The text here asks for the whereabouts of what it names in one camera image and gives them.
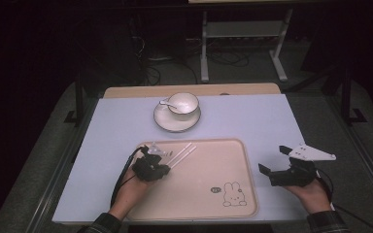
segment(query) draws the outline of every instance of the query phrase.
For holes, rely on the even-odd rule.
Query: dark background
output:
[[[56,101],[78,74],[93,96],[108,86],[136,85],[144,79],[129,39],[129,12],[95,17],[60,11],[108,7],[110,2],[0,1],[0,208]],[[305,69],[319,72],[341,60],[373,99],[373,1],[329,10],[296,9],[288,40],[313,40]],[[165,39],[182,42],[188,33],[200,32],[196,13],[176,15],[181,17],[168,21],[173,18],[170,13],[145,14],[148,27],[141,25],[137,33],[159,46]],[[174,24],[181,27],[164,30]],[[174,52],[182,54],[179,46]]]

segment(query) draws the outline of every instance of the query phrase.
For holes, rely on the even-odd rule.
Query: tray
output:
[[[254,181],[241,141],[215,139],[155,143],[165,151],[160,163],[167,164],[172,160],[169,166],[176,165],[132,209],[127,216],[130,220],[255,215],[257,201]],[[150,147],[151,144],[152,142],[146,142],[139,146]]]

